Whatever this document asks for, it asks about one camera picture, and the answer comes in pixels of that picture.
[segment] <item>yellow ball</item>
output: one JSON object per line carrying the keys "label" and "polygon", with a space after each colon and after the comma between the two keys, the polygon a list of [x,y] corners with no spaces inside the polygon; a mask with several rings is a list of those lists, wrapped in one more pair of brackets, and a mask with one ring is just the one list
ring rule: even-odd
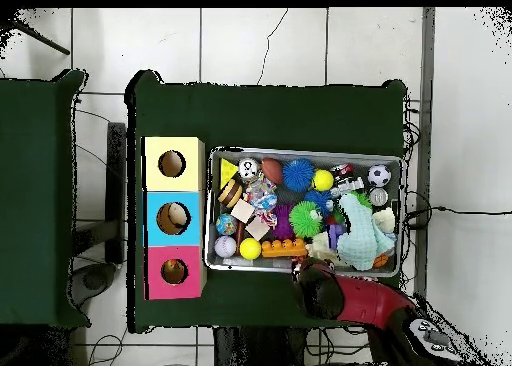
{"label": "yellow ball", "polygon": [[317,169],[313,177],[313,188],[318,191],[327,191],[332,188],[334,177],[328,170]]}
{"label": "yellow ball", "polygon": [[261,253],[261,244],[254,238],[246,238],[240,244],[240,254],[244,259],[254,260]]}

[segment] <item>yellow triangle block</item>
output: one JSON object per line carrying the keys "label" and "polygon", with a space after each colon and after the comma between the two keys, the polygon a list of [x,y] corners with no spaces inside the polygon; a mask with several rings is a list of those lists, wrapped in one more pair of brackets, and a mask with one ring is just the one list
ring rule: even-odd
{"label": "yellow triangle block", "polygon": [[237,172],[237,166],[226,159],[220,159],[220,188],[222,189]]}

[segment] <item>blue spiky ball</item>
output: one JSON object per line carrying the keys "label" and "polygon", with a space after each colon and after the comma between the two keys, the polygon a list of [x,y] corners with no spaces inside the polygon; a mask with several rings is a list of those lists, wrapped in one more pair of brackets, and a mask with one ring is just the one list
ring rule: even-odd
{"label": "blue spiky ball", "polygon": [[325,219],[331,212],[327,209],[327,201],[331,200],[331,193],[329,191],[311,190],[304,196],[304,201],[312,201],[318,207],[320,214]]}
{"label": "blue spiky ball", "polygon": [[296,159],[283,166],[284,185],[295,192],[306,191],[314,175],[315,169],[308,159]]}

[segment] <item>orange lego brick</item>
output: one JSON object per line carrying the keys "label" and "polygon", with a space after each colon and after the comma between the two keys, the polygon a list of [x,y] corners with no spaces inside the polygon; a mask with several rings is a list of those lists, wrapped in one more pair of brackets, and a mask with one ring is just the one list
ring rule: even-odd
{"label": "orange lego brick", "polygon": [[302,238],[297,238],[295,241],[274,240],[264,241],[261,244],[261,255],[263,257],[282,257],[282,256],[307,256],[308,251]]}

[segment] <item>circular hole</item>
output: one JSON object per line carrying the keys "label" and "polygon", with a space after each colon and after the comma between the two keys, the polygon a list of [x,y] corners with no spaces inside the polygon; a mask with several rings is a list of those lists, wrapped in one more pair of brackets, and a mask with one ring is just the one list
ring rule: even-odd
{"label": "circular hole", "polygon": [[177,178],[185,171],[185,157],[179,151],[169,150],[158,159],[158,169],[162,175]]}
{"label": "circular hole", "polygon": [[181,259],[166,260],[162,265],[162,278],[172,285],[181,284],[188,276],[187,265]]}
{"label": "circular hole", "polygon": [[156,223],[165,234],[180,235],[190,224],[190,213],[184,204],[166,203],[158,210]]}

